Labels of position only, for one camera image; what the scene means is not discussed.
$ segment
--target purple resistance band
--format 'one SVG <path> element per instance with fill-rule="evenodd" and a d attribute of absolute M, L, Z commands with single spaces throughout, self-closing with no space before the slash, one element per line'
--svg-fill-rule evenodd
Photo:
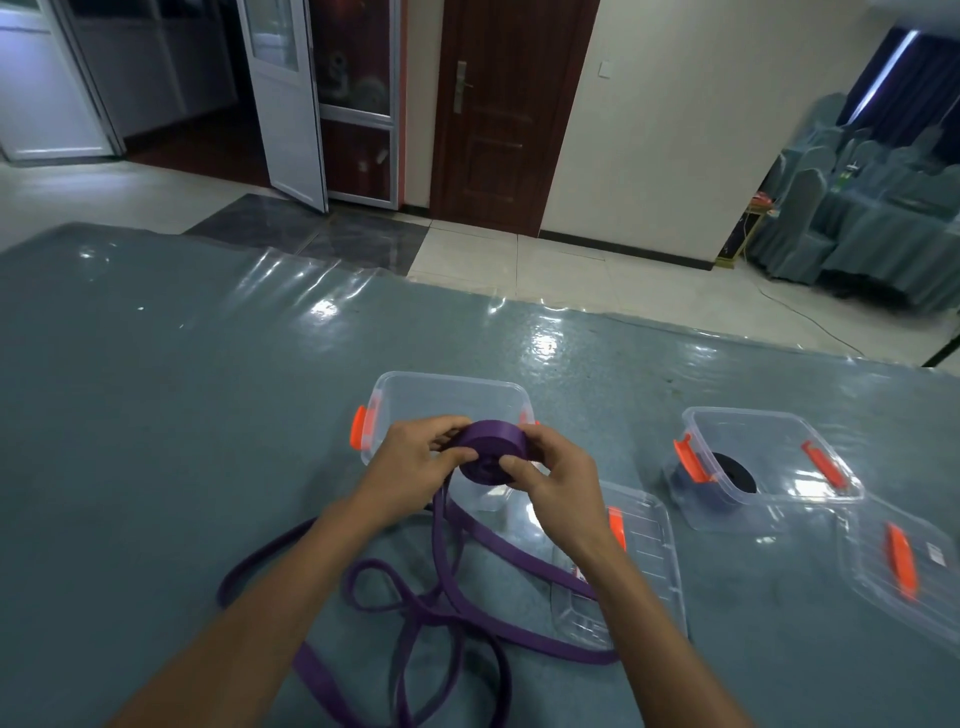
<path fill-rule="evenodd" d="M 474 423 L 457 435 L 447 446 L 451 448 L 477 448 L 480 458 L 474 462 L 480 465 L 474 470 L 473 477 L 464 472 L 464 468 L 461 468 L 461 472 L 464 472 L 464 475 L 470 477 L 474 482 L 484 485 L 502 485 L 511 481 L 510 477 L 496 465 L 496 461 L 499 459 L 498 452 L 500 455 L 510 454 L 524 458 L 528 454 L 526 438 L 522 430 L 509 423 L 501 423 L 496 420 Z M 591 599 L 595 597 L 593 590 L 573 574 L 547 564 L 507 543 L 464 511 L 447 497 L 449 484 L 450 476 L 446 478 L 440 491 L 433 496 L 431 545 L 434 567 L 437 570 L 436 586 L 423 594 L 416 594 L 403 581 L 396 570 L 385 561 L 361 559 L 352 564 L 344 574 L 344 600 L 351 607 L 361 612 L 380 613 L 394 610 L 404 612 L 403 628 L 400 630 L 396 646 L 399 669 L 394 670 L 395 676 L 392 677 L 391 684 L 394 725 L 400 726 L 400 728 L 414 728 L 422 725 L 440 710 L 452 693 L 460 676 L 466 637 L 473 637 L 486 642 L 490 646 L 497 663 L 499 688 L 496 696 L 496 708 L 493 711 L 490 726 L 500 728 L 507 723 L 513 690 L 510 663 L 507 660 L 503 642 L 532 649 L 550 657 L 585 665 L 610 665 L 619 658 L 613 650 L 598 651 L 578 647 L 496 619 L 467 599 L 460 591 L 456 578 L 460 556 L 463 553 L 463 534 L 465 532 L 518 569 L 527 571 L 545 581 L 559 584 L 579 595 Z M 446 555 L 444 519 L 453 526 L 452 531 L 457 545 L 457 555 L 452 564 Z M 217 603 L 221 608 L 226 609 L 239 596 L 247 579 L 259 567 L 283 549 L 299 541 L 315 520 L 310 519 L 290 529 L 235 566 L 224 577 L 220 588 L 217 590 Z M 398 601 L 377 607 L 366 607 L 357 601 L 353 593 L 357 579 L 362 572 L 369 569 L 381 571 L 390 579 L 399 595 Z M 441 596 L 446 597 L 448 605 L 441 602 Z M 407 702 L 406 668 L 413 654 L 414 643 L 423 627 L 447 628 L 453 639 L 453 649 L 451 650 L 446 677 L 440 690 L 414 713 Z M 294 657 L 293 668 L 303 684 L 334 720 L 343 726 L 347 726 L 347 728 L 366 728 L 366 724 L 350 709 L 340 693 L 330 670 L 321 662 L 317 653 L 309 644 L 303 643 L 300 645 L 300 649 Z"/>
<path fill-rule="evenodd" d="M 467 480 L 480 485 L 507 485 L 514 481 L 500 468 L 503 455 L 513 455 L 529 460 L 527 436 L 516 425 L 502 420 L 481 420 L 473 423 L 456 437 L 448 448 L 473 448 L 479 457 L 460 466 Z"/>

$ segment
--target left hand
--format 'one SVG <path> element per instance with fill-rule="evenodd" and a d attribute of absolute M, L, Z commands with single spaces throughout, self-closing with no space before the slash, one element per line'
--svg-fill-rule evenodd
<path fill-rule="evenodd" d="M 393 423 L 352 498 L 380 528 L 422 510 L 455 468 L 477 459 L 471 448 L 432 454 L 469 424 L 455 415 Z"/>

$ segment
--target door handle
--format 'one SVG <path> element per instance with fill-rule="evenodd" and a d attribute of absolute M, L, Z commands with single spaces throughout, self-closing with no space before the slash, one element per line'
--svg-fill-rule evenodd
<path fill-rule="evenodd" d="M 457 84 L 453 88 L 453 112 L 464 112 L 464 88 L 473 88 L 467 83 L 467 62 L 457 61 Z"/>

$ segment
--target orange clip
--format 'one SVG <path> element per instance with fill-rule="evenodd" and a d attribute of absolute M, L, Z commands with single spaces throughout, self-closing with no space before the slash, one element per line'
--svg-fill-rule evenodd
<path fill-rule="evenodd" d="M 350 446 L 353 449 L 363 449 L 363 423 L 367 419 L 367 407 L 361 404 L 353 415 L 353 425 L 350 426 Z"/>
<path fill-rule="evenodd" d="M 887 523 L 887 547 L 890 556 L 890 568 L 897 577 L 900 593 L 908 599 L 917 600 L 919 582 L 917 568 L 913 563 L 913 550 L 906 534 L 899 526 Z"/>
<path fill-rule="evenodd" d="M 707 475 L 707 471 L 704 470 L 703 463 L 700 462 L 700 458 L 697 457 L 697 453 L 693 451 L 693 448 L 690 446 L 690 433 L 686 433 L 686 437 L 682 440 L 674 440 L 673 447 L 677 451 L 677 455 L 680 457 L 680 462 L 684 464 L 687 473 L 693 478 L 695 483 L 709 483 L 711 478 Z"/>
<path fill-rule="evenodd" d="M 627 534 L 623 529 L 623 511 L 619 508 L 608 508 L 607 513 L 610 515 L 610 530 L 613 532 L 613 536 L 620 543 L 620 547 L 626 551 L 627 550 Z"/>
<path fill-rule="evenodd" d="M 819 448 L 813 447 L 813 442 L 807 440 L 805 443 L 800 445 L 801 449 L 806 453 L 806 456 L 810 458 L 817 470 L 824 474 L 827 478 L 827 482 L 832 485 L 836 490 L 843 491 L 847 488 L 847 478 L 844 477 L 843 473 L 840 472 L 840 469 L 837 468 L 836 464 L 827 457 L 827 454 Z"/>

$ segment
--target brown door frame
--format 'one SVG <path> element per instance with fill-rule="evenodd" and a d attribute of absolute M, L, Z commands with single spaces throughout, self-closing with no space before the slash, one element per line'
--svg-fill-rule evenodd
<path fill-rule="evenodd" d="M 457 72 L 457 41 L 460 28 L 460 16 L 465 0 L 444 0 L 444 30 L 440 46 L 440 79 L 437 89 L 437 119 L 434 124 L 433 135 L 433 171 L 430 175 L 430 217 L 438 219 L 441 216 L 441 195 L 436 190 L 444 188 L 444 148 L 448 132 L 449 111 L 453 107 L 453 90 L 456 84 Z M 564 146 L 566 123 L 570 119 L 573 109 L 573 99 L 577 94 L 577 85 L 587 57 L 587 48 L 590 36 L 593 33 L 593 21 L 596 19 L 600 0 L 583 0 L 580 14 L 577 17 L 577 27 L 573 32 L 573 42 L 570 45 L 570 57 L 564 70 L 564 82 L 560 89 L 560 99 L 550 124 L 550 140 L 547 145 L 544 168 L 550 170 L 549 178 L 544 176 L 540 182 L 540 189 L 533 208 L 527 220 L 518 226 L 502 226 L 507 232 L 519 232 L 531 237 L 540 234 L 540 223 L 543 221 L 543 212 L 546 210 L 546 201 L 550 195 L 553 175 L 557 171 L 557 160 L 560 150 Z M 452 222 L 471 222 L 454 219 L 456 216 L 446 216 Z"/>

